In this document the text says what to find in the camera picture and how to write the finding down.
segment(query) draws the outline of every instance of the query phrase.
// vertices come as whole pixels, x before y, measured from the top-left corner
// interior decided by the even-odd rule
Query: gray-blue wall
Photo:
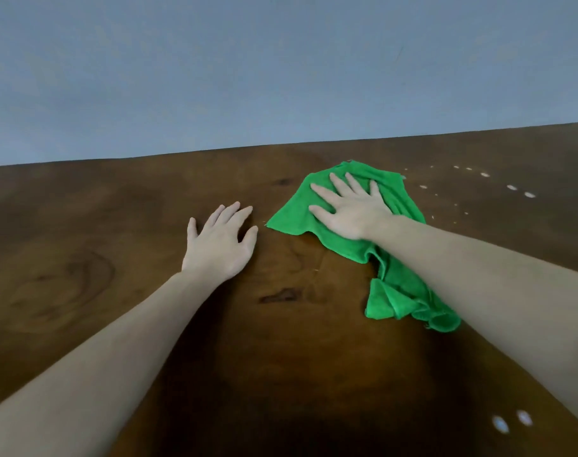
[[[0,0],[0,164],[578,121],[578,0]]]

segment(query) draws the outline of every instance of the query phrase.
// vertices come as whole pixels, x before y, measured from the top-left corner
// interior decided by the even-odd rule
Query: hand
[[[240,202],[227,208],[220,205],[209,216],[200,235],[196,230],[196,220],[189,219],[182,272],[201,272],[222,283],[245,267],[253,255],[257,226],[250,228],[242,242],[238,242],[238,230],[253,211],[253,207],[238,211],[239,208]]]
[[[336,234],[346,239],[367,239],[370,226],[392,215],[375,181],[369,181],[368,194],[350,173],[346,173],[350,186],[334,173],[329,175],[329,179],[339,194],[314,183],[310,184],[310,187],[335,208],[335,214],[318,205],[310,205],[308,209]]]

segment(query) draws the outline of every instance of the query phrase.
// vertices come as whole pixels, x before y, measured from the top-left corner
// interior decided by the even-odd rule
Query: forearm
[[[108,450],[218,282],[174,275],[0,404],[0,456]]]
[[[578,273],[403,216],[369,230],[578,416]]]

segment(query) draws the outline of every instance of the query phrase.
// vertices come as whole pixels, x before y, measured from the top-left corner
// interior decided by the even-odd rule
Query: microfiber towel
[[[310,183],[316,183],[335,191],[329,180],[329,174],[332,172],[343,180],[346,179],[346,172],[349,172],[367,192],[369,180],[375,180],[384,202],[393,214],[404,215],[425,223],[424,215],[407,195],[400,174],[378,170],[361,162],[349,161],[306,176],[297,192],[270,218],[267,226],[294,236],[310,231],[328,249],[359,263],[367,263],[370,256],[376,257],[380,267],[378,277],[372,279],[369,287],[365,316],[371,319],[387,317],[401,319],[411,315],[415,319],[425,321],[434,330],[440,332],[456,330],[460,325],[457,314],[403,263],[373,242],[351,241],[338,236],[309,212],[309,205],[320,205],[327,211],[334,211],[333,207],[310,188]]]

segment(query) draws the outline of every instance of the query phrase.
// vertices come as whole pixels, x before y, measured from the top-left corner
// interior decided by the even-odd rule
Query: wooden table
[[[578,456],[578,421],[466,324],[367,319],[371,266],[263,227],[348,159],[406,175],[436,227],[578,270],[578,123],[0,167],[0,401],[176,272],[189,216],[240,200],[254,258],[189,324],[113,456]]]

